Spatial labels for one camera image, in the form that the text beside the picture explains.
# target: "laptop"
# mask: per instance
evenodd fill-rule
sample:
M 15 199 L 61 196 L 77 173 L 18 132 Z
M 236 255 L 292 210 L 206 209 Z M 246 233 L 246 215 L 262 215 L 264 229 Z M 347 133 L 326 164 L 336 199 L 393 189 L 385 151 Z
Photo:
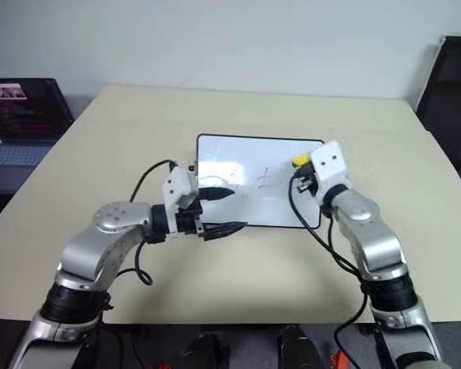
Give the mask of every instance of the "laptop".
M 74 118 L 53 78 L 0 78 L 0 193 L 14 193 Z

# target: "red marking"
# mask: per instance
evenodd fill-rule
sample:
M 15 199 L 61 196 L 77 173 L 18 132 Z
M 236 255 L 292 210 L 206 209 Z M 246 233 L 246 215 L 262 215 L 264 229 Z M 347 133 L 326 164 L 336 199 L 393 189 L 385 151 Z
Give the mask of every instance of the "red marking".
M 260 185 L 258 186 L 258 188 L 273 187 L 271 184 L 269 184 L 269 185 L 268 185 L 268 184 L 265 184 L 266 179 L 267 179 L 267 175 L 268 175 L 268 167 L 266 167 L 266 168 L 264 169 L 264 174 L 257 178 L 258 181 L 259 181 L 260 179 L 263 178 L 263 184 L 260 184 Z

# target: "table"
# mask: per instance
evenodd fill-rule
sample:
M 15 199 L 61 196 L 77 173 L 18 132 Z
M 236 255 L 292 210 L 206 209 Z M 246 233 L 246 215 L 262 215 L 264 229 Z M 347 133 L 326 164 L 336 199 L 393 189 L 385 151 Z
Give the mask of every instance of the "table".
M 406 102 L 129 86 L 107 87 L 1 213 L 0 318 L 30 319 L 67 241 L 156 161 L 191 164 L 200 133 L 341 141 L 353 186 L 402 241 L 429 316 L 461 321 L 461 181 Z M 138 200 L 161 203 L 166 176 L 155 172 Z M 336 225 L 333 241 L 351 260 Z M 324 323 L 361 301 L 358 283 L 298 229 L 183 236 L 147 246 L 141 264 L 154 285 L 116 280 L 107 322 Z

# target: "laptop keyboard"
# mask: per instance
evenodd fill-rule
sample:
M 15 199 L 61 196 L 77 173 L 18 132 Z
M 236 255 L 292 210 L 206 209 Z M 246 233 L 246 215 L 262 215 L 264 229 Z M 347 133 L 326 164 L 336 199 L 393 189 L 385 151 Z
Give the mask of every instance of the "laptop keyboard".
M 36 166 L 51 146 L 0 145 L 0 165 Z

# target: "whiteboard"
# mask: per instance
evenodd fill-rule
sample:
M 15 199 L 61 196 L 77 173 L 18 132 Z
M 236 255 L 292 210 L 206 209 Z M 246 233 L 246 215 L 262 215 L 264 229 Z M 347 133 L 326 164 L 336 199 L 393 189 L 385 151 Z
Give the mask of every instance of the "whiteboard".
M 199 135 L 198 187 L 223 187 L 235 192 L 221 200 L 202 201 L 201 220 L 302 228 L 288 200 L 292 159 L 320 146 L 321 140 Z M 293 198 L 309 225 L 319 227 L 320 210 L 310 193 L 293 191 Z

